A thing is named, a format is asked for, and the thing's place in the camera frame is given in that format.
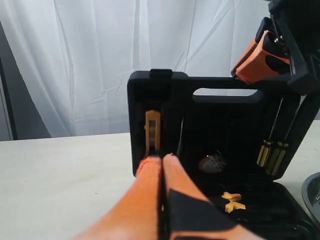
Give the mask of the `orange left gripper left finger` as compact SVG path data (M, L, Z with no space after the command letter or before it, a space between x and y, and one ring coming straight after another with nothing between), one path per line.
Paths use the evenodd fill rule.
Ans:
M157 240L162 183L162 160L143 159L126 194L97 223L76 240Z

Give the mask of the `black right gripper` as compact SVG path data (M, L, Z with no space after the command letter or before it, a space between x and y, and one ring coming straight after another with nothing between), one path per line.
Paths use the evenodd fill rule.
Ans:
M300 95L320 89L320 2L270 0L255 38L230 74L247 84L266 78Z

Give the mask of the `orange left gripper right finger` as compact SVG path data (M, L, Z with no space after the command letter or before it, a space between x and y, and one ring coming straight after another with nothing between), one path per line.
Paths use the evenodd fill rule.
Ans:
M261 240L223 215L198 189L179 159L162 159L171 240Z

